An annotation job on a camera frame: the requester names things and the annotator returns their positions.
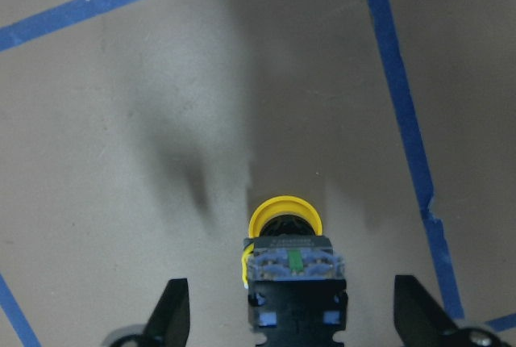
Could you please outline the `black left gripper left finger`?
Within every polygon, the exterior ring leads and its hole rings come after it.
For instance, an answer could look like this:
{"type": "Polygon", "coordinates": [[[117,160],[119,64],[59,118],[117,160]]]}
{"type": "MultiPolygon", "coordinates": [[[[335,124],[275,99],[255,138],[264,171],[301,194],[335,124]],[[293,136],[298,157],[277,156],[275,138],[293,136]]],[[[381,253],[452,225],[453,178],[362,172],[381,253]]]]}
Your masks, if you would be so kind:
{"type": "Polygon", "coordinates": [[[188,280],[170,279],[144,328],[144,346],[186,346],[189,331],[188,280]]]}

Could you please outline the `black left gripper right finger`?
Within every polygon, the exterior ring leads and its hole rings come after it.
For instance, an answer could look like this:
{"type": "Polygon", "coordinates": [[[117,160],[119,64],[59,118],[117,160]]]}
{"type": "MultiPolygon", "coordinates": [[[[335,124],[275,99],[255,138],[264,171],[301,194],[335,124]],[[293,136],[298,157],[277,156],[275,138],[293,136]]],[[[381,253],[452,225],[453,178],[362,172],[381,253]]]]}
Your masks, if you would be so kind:
{"type": "Polygon", "coordinates": [[[460,334],[456,323],[414,275],[396,275],[393,321],[404,346],[453,346],[460,334]]]}

